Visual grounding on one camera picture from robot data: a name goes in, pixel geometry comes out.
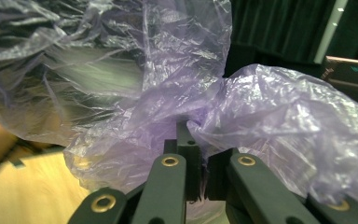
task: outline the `crumpled plastic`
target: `crumpled plastic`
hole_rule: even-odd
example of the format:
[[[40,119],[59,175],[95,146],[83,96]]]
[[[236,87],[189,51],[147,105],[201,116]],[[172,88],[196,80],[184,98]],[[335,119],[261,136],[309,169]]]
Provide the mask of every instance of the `crumpled plastic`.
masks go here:
[[[203,158],[238,147],[291,191],[358,200],[358,104],[323,81],[251,65],[222,79],[228,0],[0,0],[0,122],[68,146],[87,189],[146,181],[175,125]],[[208,222],[222,204],[188,205]]]

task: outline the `wooden table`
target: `wooden table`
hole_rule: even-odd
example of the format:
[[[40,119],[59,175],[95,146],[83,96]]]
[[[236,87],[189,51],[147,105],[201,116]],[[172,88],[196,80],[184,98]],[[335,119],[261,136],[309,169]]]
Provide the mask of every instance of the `wooden table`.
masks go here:
[[[90,193],[66,168],[62,153],[22,159],[0,166],[0,224],[67,223]]]

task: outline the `metal grommet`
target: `metal grommet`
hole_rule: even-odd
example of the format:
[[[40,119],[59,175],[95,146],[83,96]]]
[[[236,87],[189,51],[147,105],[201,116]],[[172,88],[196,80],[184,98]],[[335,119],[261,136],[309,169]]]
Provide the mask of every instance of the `metal grommet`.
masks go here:
[[[165,166],[175,166],[179,163],[179,160],[176,159],[175,157],[166,157],[162,159],[161,163]]]
[[[339,205],[328,204],[327,206],[329,206],[330,208],[333,208],[334,210],[341,211],[341,212],[350,210],[350,205],[345,200],[342,201],[342,203]]]
[[[100,202],[103,199],[109,200],[107,204],[100,205],[98,202]],[[92,204],[91,204],[91,210],[95,213],[103,213],[107,210],[113,208],[116,204],[116,198],[113,195],[110,194],[103,194],[100,197],[96,198]]]
[[[255,159],[247,156],[241,156],[238,158],[238,162],[245,166],[252,166],[255,165]]]

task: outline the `table surface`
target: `table surface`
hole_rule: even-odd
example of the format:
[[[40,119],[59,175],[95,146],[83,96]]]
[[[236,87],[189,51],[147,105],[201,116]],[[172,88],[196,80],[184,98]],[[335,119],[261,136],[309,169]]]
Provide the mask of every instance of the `table surface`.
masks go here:
[[[79,186],[65,166],[61,152],[0,166],[1,223],[67,223],[90,193]]]

